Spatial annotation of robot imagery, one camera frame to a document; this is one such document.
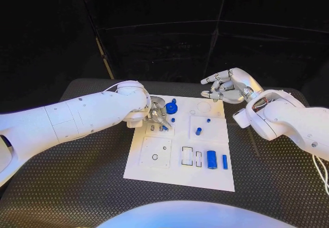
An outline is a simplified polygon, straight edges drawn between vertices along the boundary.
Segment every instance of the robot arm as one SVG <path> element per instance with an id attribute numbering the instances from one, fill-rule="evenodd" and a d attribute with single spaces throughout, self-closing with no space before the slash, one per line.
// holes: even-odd
<path id="1" fill-rule="evenodd" d="M 125 81 L 103 91 L 57 104 L 0 115 L 0 186 L 24 162 L 54 145 L 126 121 L 139 127 L 151 109 L 142 85 Z"/>
<path id="2" fill-rule="evenodd" d="M 207 82 L 213 85 L 201 96 L 230 104 L 246 101 L 246 107 L 232 115 L 242 128 L 250 125 L 266 140 L 285 135 L 305 152 L 329 161 L 329 109 L 305 108 L 284 91 L 263 91 L 250 75 L 237 68 L 200 81 L 201 84 Z"/>

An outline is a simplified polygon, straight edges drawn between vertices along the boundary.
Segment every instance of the black background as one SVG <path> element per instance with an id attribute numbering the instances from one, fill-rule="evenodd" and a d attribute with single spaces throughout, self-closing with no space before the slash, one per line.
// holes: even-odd
<path id="1" fill-rule="evenodd" d="M 69 82 L 109 78 L 197 83 L 242 68 L 262 86 L 329 107 L 324 1 L 48 0 L 1 5 L 0 112 L 57 102 Z"/>

